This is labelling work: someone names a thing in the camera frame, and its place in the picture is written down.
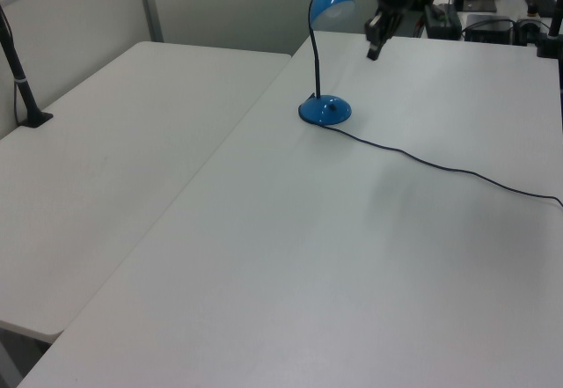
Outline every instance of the lamp neck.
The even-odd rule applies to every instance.
[[[45,121],[49,120],[53,115],[43,113],[35,103],[35,98],[29,83],[27,83],[27,77],[24,73],[24,69],[21,66],[21,62],[18,58],[18,53],[14,47],[14,40],[11,34],[10,25],[8,24],[8,19],[4,14],[4,10],[0,5],[0,44],[10,65],[11,73],[14,76],[14,82],[19,88],[19,93],[21,98],[24,100],[27,108],[27,120],[25,124],[27,127],[37,128]]]
[[[313,45],[313,53],[315,54],[315,96],[317,99],[320,98],[320,72],[318,70],[318,51],[317,51],[317,42],[315,41],[315,33],[313,32],[313,28],[311,27],[311,7],[313,5],[313,1],[309,3],[309,13],[307,15],[307,23],[309,24],[309,35],[311,37],[311,43]]]

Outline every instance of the white folding table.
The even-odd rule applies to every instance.
[[[554,60],[317,38],[338,128],[563,198]],[[560,387],[563,208],[306,124],[312,71],[306,41],[23,388]]]
[[[55,340],[288,60],[143,42],[0,140],[0,327]]]

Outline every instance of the lamp shade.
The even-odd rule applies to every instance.
[[[311,27],[322,29],[349,16],[354,11],[354,0],[312,0]]]

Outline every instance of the lamp base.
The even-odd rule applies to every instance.
[[[553,58],[557,60],[563,48],[563,37],[550,38],[545,33],[537,36],[537,56],[540,58]]]
[[[346,121],[351,114],[350,105],[333,95],[317,98],[313,93],[299,106],[299,116],[311,124],[330,126]]]

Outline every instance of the power cord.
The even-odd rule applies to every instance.
[[[512,23],[512,27],[510,28],[510,30],[514,31],[514,29],[518,28],[518,23],[516,23],[514,20],[511,20],[510,18],[492,18],[490,20],[483,20],[483,21],[479,21],[477,23],[473,23],[472,25],[467,26],[464,30],[461,31],[461,34],[464,36],[465,39],[465,32],[468,30],[472,30],[476,27],[481,27],[484,25],[489,25],[491,23],[501,23],[501,22],[510,22]]]
[[[409,157],[409,158],[411,158],[411,159],[413,159],[417,162],[420,162],[421,164],[428,165],[428,166],[431,166],[433,168],[437,168],[438,170],[447,171],[447,172],[459,172],[459,173],[463,173],[463,174],[473,175],[475,177],[483,179],[484,181],[487,181],[491,184],[494,184],[494,185],[496,185],[500,188],[504,188],[505,190],[508,190],[509,192],[523,194],[523,195],[530,196],[530,197],[537,197],[537,198],[540,198],[540,199],[555,200],[563,208],[563,202],[561,202],[561,200],[559,198],[555,197],[555,196],[545,196],[545,195],[542,195],[542,194],[533,194],[533,193],[523,192],[522,190],[517,190],[517,189],[512,188],[512,187],[504,186],[503,184],[497,183],[493,179],[489,179],[489,178],[487,178],[487,177],[485,177],[485,176],[483,176],[483,175],[481,175],[477,172],[474,172],[474,171],[466,171],[466,170],[461,170],[461,169],[457,169],[457,168],[449,168],[447,166],[441,166],[441,165],[433,164],[431,162],[425,161],[424,159],[420,159],[419,157],[416,157],[415,155],[411,155],[410,153],[408,153],[408,152],[406,152],[402,149],[391,148],[389,146],[383,146],[382,144],[377,144],[377,143],[373,143],[373,142],[370,142],[370,141],[367,141],[367,140],[363,140],[360,137],[356,137],[355,135],[351,135],[351,134],[347,133],[346,131],[340,130],[339,128],[328,127],[324,124],[317,124],[316,122],[310,122],[310,121],[306,121],[306,120],[304,120],[304,121],[308,122],[309,124],[313,124],[317,127],[321,127],[321,128],[326,129],[326,130],[331,130],[331,131],[334,131],[336,133],[340,133],[341,135],[345,135],[346,137],[354,139],[357,142],[368,144],[369,146],[373,146],[373,147],[383,149],[383,150],[391,150],[393,152],[402,153],[403,155],[406,155],[407,157]]]
[[[19,127],[18,120],[18,84],[14,81],[14,118],[16,119],[16,125]]]
[[[413,37],[420,38],[422,36],[423,31],[424,31],[424,16],[421,16],[414,24]]]
[[[10,22],[8,21],[8,18],[4,14],[4,10],[2,10],[2,8],[0,8],[0,18],[8,28],[8,33],[10,34],[11,43],[14,43],[14,35],[11,32]],[[14,80],[14,118],[16,119],[16,125],[19,127],[20,124],[18,120],[18,84],[16,83],[15,80]]]

